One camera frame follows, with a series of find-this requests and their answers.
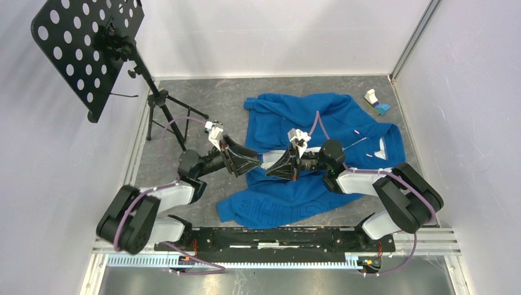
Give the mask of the blue zip-up jacket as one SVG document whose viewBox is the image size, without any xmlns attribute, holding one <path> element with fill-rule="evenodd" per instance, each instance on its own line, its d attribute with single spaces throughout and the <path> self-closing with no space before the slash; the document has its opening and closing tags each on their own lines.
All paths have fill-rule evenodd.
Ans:
<svg viewBox="0 0 521 295">
<path fill-rule="evenodd" d="M 217 203 L 221 222 L 270 229 L 331 211 L 359 195 L 331 192 L 324 175 L 336 176 L 345 167 L 391 168 L 406 160 L 399 127 L 377 122 L 346 94 L 264 93 L 246 99 L 244 107 L 247 148 L 261 156 L 284 152 L 291 145 L 288 132 L 298 129 L 310 135 L 311 149 L 291 165 L 288 179 L 269 177 L 262 168 L 248 172 L 247 188 Z"/>
</svg>

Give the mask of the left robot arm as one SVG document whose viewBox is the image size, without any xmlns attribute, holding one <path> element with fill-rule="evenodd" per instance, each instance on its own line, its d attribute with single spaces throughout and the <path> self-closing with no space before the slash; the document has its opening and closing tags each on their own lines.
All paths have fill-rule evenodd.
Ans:
<svg viewBox="0 0 521 295">
<path fill-rule="evenodd" d="M 96 234 L 112 243 L 116 251 L 130 254 L 138 254 L 148 243 L 170 242 L 177 250 L 186 250 L 193 242 L 188 230 L 191 224 L 174 215 L 158 215 L 199 201 L 207 187 L 201 176 L 223 168 L 240 176 L 260 164 L 256 151 L 237 144 L 229 135 L 217 140 L 207 155 L 192 149 L 183 151 L 174 182 L 150 188 L 122 186 L 98 222 Z"/>
</svg>

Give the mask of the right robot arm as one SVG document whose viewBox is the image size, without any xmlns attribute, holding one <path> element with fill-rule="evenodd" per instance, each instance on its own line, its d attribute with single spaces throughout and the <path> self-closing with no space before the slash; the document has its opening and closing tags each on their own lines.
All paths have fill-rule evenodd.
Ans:
<svg viewBox="0 0 521 295">
<path fill-rule="evenodd" d="M 295 181 L 303 171 L 323 171 L 324 186 L 333 193 L 377 196 L 384 211 L 364 219 L 355 233 L 355 244 L 363 251 L 372 250 L 388 234 L 415 234 L 444 206 L 439 193 L 408 163 L 378 170 L 350 168 L 337 140 L 326 140 L 318 152 L 303 147 L 291 144 L 267 176 Z"/>
</svg>

